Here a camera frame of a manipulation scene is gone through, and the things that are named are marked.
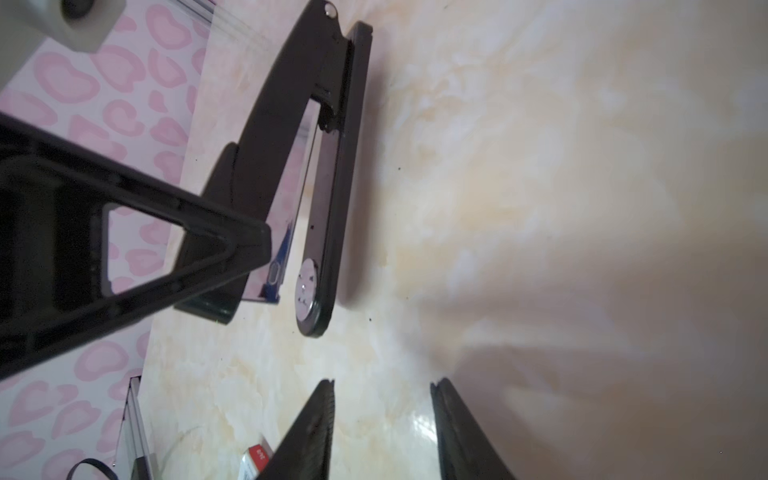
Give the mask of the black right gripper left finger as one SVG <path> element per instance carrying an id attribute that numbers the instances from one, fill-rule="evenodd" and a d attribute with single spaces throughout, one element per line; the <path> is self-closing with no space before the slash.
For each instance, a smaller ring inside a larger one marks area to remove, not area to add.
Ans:
<path id="1" fill-rule="evenodd" d="M 258 479 L 327 480 L 335 420 L 334 381 L 321 380 Z"/>

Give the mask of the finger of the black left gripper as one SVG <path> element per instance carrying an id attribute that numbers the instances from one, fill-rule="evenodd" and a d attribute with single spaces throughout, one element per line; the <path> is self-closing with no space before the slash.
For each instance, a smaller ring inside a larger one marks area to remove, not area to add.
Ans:
<path id="1" fill-rule="evenodd" d="M 1 119 L 1 376 L 263 266 L 269 227 Z"/>

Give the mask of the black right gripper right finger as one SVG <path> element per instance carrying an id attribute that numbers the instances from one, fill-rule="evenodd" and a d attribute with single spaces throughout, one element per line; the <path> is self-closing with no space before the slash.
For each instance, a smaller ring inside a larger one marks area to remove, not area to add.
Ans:
<path id="1" fill-rule="evenodd" d="M 448 378 L 430 385 L 442 479 L 507 479 L 504 464 Z"/>

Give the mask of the red white staple box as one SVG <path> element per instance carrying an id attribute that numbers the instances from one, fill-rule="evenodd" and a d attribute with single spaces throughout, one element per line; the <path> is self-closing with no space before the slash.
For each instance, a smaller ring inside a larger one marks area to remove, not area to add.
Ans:
<path id="1" fill-rule="evenodd" d="M 273 456 L 273 449 L 268 441 L 261 437 L 257 443 L 244 451 L 238 471 L 238 480 L 256 480 L 266 469 Z"/>

